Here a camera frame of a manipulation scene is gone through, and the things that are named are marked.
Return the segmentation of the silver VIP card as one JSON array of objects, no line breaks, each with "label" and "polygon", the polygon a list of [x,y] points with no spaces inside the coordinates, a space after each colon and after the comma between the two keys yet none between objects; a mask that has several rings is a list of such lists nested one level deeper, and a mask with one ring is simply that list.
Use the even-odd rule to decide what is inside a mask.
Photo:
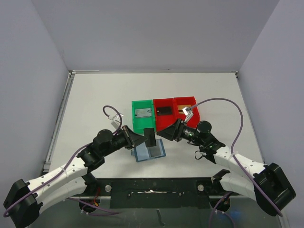
[{"label": "silver VIP card", "polygon": [[152,116],[151,108],[135,109],[134,112],[134,116],[136,118],[146,118]]}]

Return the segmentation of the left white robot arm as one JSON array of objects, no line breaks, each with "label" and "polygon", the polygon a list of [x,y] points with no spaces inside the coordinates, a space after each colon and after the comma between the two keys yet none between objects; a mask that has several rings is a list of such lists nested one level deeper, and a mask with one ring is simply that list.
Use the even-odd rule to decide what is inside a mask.
[{"label": "left white robot arm", "polygon": [[36,179],[13,183],[4,200],[5,218],[18,228],[31,225],[47,208],[71,196],[82,194],[89,185],[91,172],[105,162],[105,156],[144,143],[146,137],[123,126],[117,133],[101,130],[93,141],[78,149],[68,162]]}]

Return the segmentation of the dark grey card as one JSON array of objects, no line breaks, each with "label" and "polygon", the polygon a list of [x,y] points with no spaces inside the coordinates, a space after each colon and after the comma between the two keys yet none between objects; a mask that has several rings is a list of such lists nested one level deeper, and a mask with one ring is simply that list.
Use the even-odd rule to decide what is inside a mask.
[{"label": "dark grey card", "polygon": [[163,151],[159,147],[149,147],[149,153],[151,158],[157,158],[163,156]]}]

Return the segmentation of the green plastic bin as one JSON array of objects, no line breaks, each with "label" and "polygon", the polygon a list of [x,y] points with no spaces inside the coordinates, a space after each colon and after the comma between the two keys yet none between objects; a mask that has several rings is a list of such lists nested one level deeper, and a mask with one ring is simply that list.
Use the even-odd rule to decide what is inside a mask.
[{"label": "green plastic bin", "polygon": [[143,134],[145,128],[156,130],[153,100],[132,101],[133,131]]}]

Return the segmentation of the blue leather card holder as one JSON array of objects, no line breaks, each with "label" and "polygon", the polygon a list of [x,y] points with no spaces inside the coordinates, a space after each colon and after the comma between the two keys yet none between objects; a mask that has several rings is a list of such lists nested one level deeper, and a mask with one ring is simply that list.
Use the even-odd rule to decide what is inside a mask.
[{"label": "blue leather card holder", "polygon": [[146,147],[145,143],[131,149],[131,155],[137,162],[148,161],[166,156],[162,139],[156,139],[156,146]]}]

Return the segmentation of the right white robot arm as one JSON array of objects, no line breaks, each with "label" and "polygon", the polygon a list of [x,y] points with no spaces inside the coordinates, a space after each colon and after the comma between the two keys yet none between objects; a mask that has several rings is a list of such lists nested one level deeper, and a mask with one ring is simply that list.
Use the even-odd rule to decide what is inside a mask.
[{"label": "right white robot arm", "polygon": [[176,142],[185,139],[198,146],[204,158],[227,169],[226,174],[214,179],[216,185],[253,199],[268,215],[281,215],[282,209],[296,197],[282,168],[232,152],[211,133],[211,129],[207,121],[200,121],[196,128],[191,128],[182,119],[177,119],[157,135]]}]

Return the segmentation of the red plastic bin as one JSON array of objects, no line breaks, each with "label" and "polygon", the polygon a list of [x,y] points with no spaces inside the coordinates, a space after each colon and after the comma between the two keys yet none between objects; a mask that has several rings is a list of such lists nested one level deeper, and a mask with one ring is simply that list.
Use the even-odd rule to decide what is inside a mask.
[{"label": "red plastic bin", "polygon": [[156,131],[162,131],[175,122],[173,98],[153,99]]},{"label": "red plastic bin", "polygon": [[200,114],[198,108],[192,108],[196,104],[196,99],[194,96],[185,97],[175,97],[175,106],[177,108],[177,113],[175,115],[176,119],[186,120],[187,116],[192,113],[192,117],[187,121],[187,126],[191,128],[196,128],[200,121]]}]

